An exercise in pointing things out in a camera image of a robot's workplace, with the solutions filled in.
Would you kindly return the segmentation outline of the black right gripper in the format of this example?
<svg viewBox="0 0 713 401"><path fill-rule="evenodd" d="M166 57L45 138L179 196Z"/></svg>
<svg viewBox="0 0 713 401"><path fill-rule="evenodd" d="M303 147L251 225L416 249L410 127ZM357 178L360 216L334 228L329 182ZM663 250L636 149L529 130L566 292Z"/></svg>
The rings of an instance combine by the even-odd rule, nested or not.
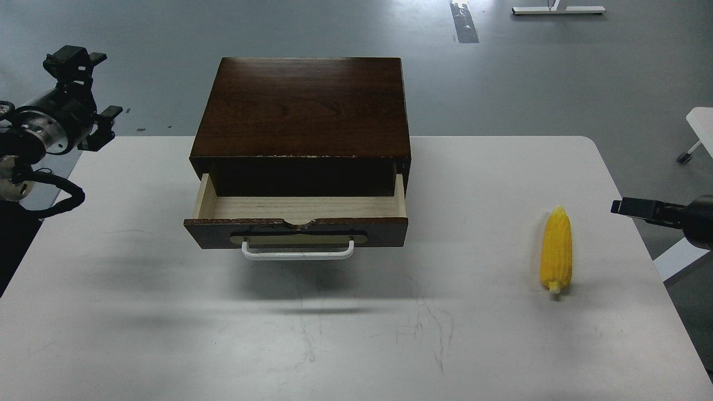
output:
<svg viewBox="0 0 713 401"><path fill-rule="evenodd" d="M712 251L712 195L701 195L687 206L623 197L613 201L611 213L682 230L690 244Z"/></svg>

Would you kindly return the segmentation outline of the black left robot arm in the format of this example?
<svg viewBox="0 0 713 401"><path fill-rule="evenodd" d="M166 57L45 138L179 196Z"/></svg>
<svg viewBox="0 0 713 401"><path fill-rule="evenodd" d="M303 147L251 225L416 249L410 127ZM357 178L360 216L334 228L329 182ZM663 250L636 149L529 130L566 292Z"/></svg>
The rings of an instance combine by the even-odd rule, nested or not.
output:
<svg viewBox="0 0 713 401"><path fill-rule="evenodd" d="M35 165L47 155L59 157L74 149L98 151L115 139L114 122L122 107L109 106L100 113L92 94L92 72L106 58L83 47L63 46L43 62L56 79L51 91L20 107L2 101L2 290L41 221L69 212L86 199L77 184ZM36 184L53 186L69 197L48 208L27 209L21 201Z"/></svg>

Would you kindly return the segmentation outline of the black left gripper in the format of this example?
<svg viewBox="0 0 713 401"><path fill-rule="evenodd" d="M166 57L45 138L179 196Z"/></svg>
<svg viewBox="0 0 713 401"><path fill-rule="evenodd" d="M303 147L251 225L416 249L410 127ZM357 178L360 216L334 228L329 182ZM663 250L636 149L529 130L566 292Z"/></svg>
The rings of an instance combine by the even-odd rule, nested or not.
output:
<svg viewBox="0 0 713 401"><path fill-rule="evenodd" d="M14 126L36 134L51 155L65 155L77 146L99 151L115 139L114 122L123 112L121 106L108 106L96 114L92 72L107 58L79 46L63 46L47 54L43 68L56 79L56 88L18 107Z"/></svg>

